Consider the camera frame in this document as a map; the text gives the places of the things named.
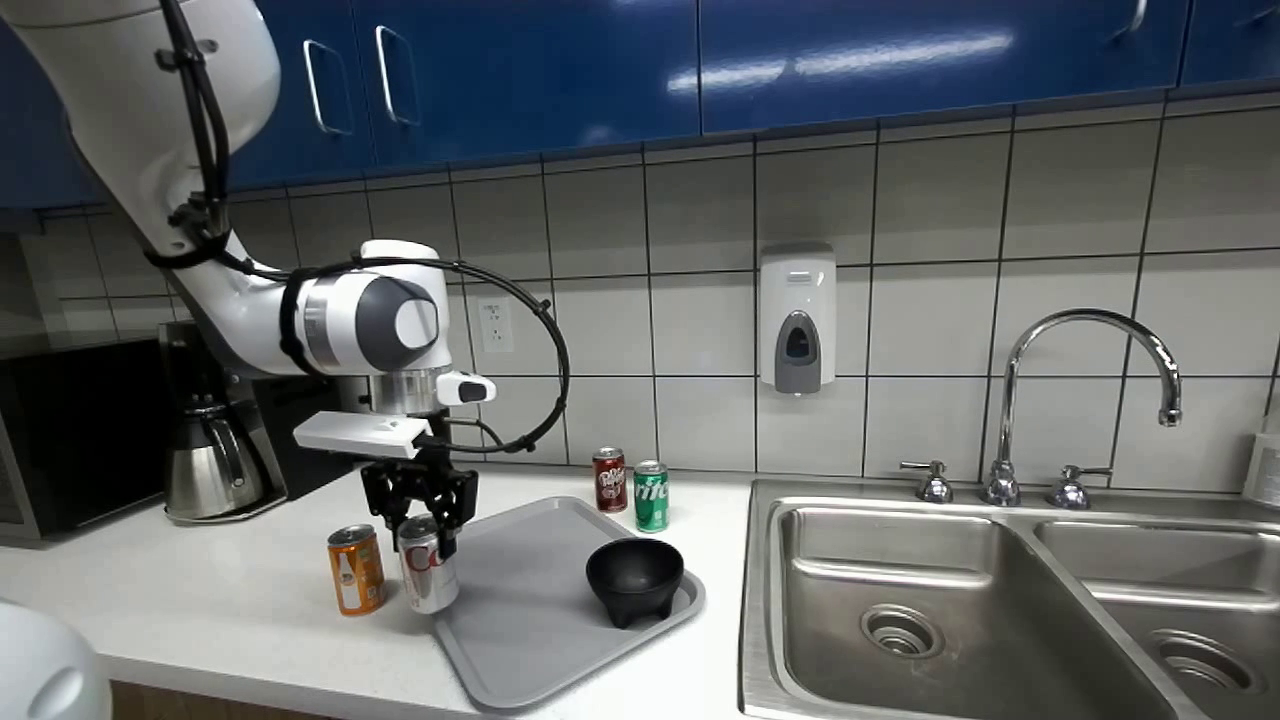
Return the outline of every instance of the countertop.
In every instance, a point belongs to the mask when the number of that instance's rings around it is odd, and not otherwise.
[[[591,484],[586,472],[490,466],[476,521],[546,494],[591,501]],[[704,581],[704,611],[529,717],[741,717],[748,494],[748,478],[671,476],[671,528],[657,536]],[[482,717],[400,596],[371,615],[337,611],[326,539],[340,522],[380,522],[357,476],[250,522],[173,528],[143,507],[54,547],[0,547],[0,596],[72,624],[113,678],[318,717]]]

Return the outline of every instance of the coffee maker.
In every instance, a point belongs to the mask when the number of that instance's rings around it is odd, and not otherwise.
[[[340,403],[337,380],[240,380],[204,349],[195,323],[162,328],[178,399],[168,451],[173,522],[238,522],[345,472],[351,454],[303,451],[291,428]]]

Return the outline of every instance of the robotic arm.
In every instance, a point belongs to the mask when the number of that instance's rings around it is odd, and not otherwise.
[[[367,238],[357,261],[314,270],[250,257],[228,226],[226,175],[281,91],[281,59],[252,0],[0,0],[0,19],[58,84],[84,159],[238,375],[408,375],[434,390],[420,415],[319,411],[297,439],[375,454],[365,466],[371,511],[398,528],[426,501],[452,551],[476,502],[476,472],[449,461],[449,403],[493,399],[493,384],[449,373],[443,270],[514,291],[553,332],[562,359],[549,419],[483,451],[532,446],[564,411],[570,352],[556,320],[517,285],[440,261],[429,245]]]

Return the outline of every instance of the sink basin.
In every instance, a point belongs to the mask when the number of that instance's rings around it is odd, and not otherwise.
[[[748,717],[1200,717],[991,511],[753,494]]]
[[[1048,521],[1035,536],[1207,717],[1277,717],[1277,530]]]

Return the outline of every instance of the gray dish drying mat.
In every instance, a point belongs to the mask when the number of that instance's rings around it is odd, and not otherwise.
[[[589,557],[634,536],[574,494],[538,501],[459,530],[459,598],[436,615],[436,638],[474,702],[532,709],[704,609],[683,572],[667,618],[611,627],[589,582]]]

